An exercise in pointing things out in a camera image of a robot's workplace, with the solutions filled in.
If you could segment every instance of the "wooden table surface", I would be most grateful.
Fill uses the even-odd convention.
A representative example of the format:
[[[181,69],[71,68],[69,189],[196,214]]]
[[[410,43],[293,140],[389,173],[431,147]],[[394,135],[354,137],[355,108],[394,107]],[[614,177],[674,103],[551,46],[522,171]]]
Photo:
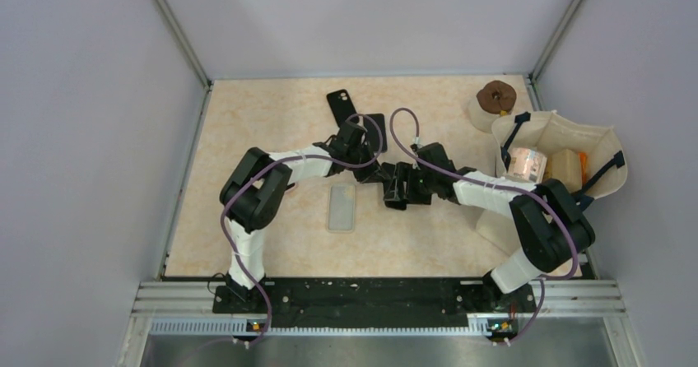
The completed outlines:
[[[221,187],[252,146],[289,151],[326,140],[337,131],[326,94],[347,89],[360,113],[414,110],[421,143],[441,142],[456,168],[494,173],[496,145],[468,120],[466,104],[489,81],[514,87],[514,113],[532,110],[521,76],[351,77],[216,81],[208,104],[179,221],[167,276],[210,276],[230,266],[230,245],[221,232]],[[414,124],[399,114],[395,128],[412,143]],[[381,162],[409,161],[389,136]],[[356,185],[351,233],[326,229],[332,184],[355,183],[352,174],[309,179],[287,193],[268,227],[264,265],[270,276],[480,276],[507,259],[480,236],[482,210],[434,196],[432,205],[386,208],[379,184]]]

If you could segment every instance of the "brown lid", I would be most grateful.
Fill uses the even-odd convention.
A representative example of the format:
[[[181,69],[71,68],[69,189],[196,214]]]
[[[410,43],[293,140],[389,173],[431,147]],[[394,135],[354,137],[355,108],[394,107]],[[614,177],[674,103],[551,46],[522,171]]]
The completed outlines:
[[[491,81],[477,93],[477,102],[491,114],[509,113],[516,102],[516,91],[502,81]]]

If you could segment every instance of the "white bag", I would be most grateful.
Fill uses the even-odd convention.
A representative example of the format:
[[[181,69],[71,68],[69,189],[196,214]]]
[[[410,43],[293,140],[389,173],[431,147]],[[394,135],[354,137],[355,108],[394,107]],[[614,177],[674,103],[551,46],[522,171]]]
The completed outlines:
[[[621,142],[613,128],[577,124],[552,112],[524,113],[498,118],[492,124],[496,144],[496,176],[506,173],[505,161],[511,147],[527,147],[550,156],[563,149],[587,154],[587,183],[573,197],[582,210],[595,198],[616,192],[628,178]],[[494,212],[484,211],[476,231],[504,253],[511,256],[521,247],[514,221]],[[564,275],[570,263],[563,264],[553,275]]]

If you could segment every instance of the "bag handle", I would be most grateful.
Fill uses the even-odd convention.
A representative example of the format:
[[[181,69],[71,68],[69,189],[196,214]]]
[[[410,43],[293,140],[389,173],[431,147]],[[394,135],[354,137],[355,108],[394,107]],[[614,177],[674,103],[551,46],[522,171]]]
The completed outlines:
[[[501,147],[502,161],[504,161],[504,168],[507,171],[509,170],[509,164],[511,164],[511,155],[509,154],[509,147],[511,146],[511,142],[514,141],[514,137],[516,137],[516,134],[519,133],[521,125],[526,123],[530,119],[530,112],[523,112],[522,114],[517,114],[516,116],[514,116],[514,130],[511,132],[509,137],[506,138],[506,142],[504,142],[504,145]]]
[[[623,156],[623,151],[618,151],[580,190],[572,193],[572,197],[579,203],[579,208],[582,211],[587,209],[593,202],[593,197],[586,195],[586,193],[608,172],[608,170],[613,167],[621,168],[625,164],[626,158]]]

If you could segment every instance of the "gray wall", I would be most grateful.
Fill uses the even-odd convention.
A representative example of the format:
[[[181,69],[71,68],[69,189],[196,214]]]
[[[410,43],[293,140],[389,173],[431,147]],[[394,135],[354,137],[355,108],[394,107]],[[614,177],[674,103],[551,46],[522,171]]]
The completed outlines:
[[[570,0],[168,0],[213,78],[527,72]]]
[[[0,42],[0,365],[112,365],[202,88],[151,0],[0,0]]]
[[[698,0],[588,0],[540,81],[549,109],[615,124],[629,178],[589,217],[649,365],[695,365]]]

